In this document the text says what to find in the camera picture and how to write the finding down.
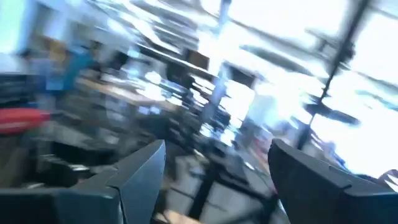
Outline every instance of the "metal pole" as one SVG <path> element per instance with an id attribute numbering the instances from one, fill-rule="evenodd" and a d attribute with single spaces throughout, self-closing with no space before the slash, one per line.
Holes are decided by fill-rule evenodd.
<path id="1" fill-rule="evenodd" d="M 340 63 L 345 59 L 346 50 L 352 43 L 352 41 L 354 39 L 354 35 L 358 31 L 358 27 L 359 27 L 361 21 L 363 20 L 365 11 L 371 2 L 372 2 L 372 0 L 360 0 L 356 9 L 354 10 L 353 17 L 351 18 L 350 24 L 345 32 L 343 43 L 340 45 L 339 51 L 335 55 L 335 57 L 331 63 L 330 71 L 328 72 L 329 79 L 326 82 L 325 88 L 323 89 L 322 96 L 319 97 L 319 99 L 317 100 L 316 110 L 315 110 L 314 114 L 312 115 L 312 118 L 311 118 L 309 124 L 306 125 L 305 129 L 303 130 L 303 132 L 301 133 L 301 135 L 298 139 L 298 143 L 297 143 L 298 150 L 302 150 L 304 144 L 307 142 L 307 139 L 310 135 L 311 124 L 312 124 L 313 118 L 315 117 L 315 115 L 318 113 L 320 107 L 322 106 L 322 100 L 324 99 L 324 97 L 326 96 L 326 94 L 329 90 L 331 80 L 336 75 L 336 73 L 339 69 Z"/>

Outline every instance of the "red object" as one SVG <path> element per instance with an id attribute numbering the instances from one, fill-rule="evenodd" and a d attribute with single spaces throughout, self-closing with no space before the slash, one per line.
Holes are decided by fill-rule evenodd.
<path id="1" fill-rule="evenodd" d="M 50 119 L 48 112 L 31 108 L 0 109 L 0 134 L 19 134 Z"/>

